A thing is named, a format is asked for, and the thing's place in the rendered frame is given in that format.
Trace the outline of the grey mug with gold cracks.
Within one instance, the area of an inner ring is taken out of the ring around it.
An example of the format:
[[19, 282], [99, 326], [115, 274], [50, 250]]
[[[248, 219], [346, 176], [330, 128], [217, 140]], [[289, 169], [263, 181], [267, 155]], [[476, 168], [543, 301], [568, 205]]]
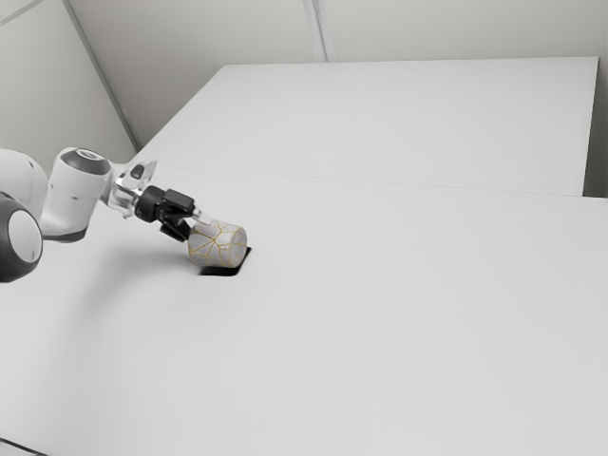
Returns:
[[187, 247], [191, 262], [197, 266], [232, 269], [245, 258], [248, 238], [241, 226], [212, 219], [194, 225]]

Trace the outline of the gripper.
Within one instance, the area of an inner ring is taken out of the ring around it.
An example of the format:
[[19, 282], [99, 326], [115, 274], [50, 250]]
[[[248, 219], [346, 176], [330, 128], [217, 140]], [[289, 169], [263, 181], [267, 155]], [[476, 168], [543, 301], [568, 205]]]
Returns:
[[211, 224], [213, 218], [196, 208], [195, 201], [178, 191], [149, 185], [137, 201], [137, 217], [145, 222], [161, 222], [161, 232], [185, 242], [190, 237], [190, 217], [198, 224]]

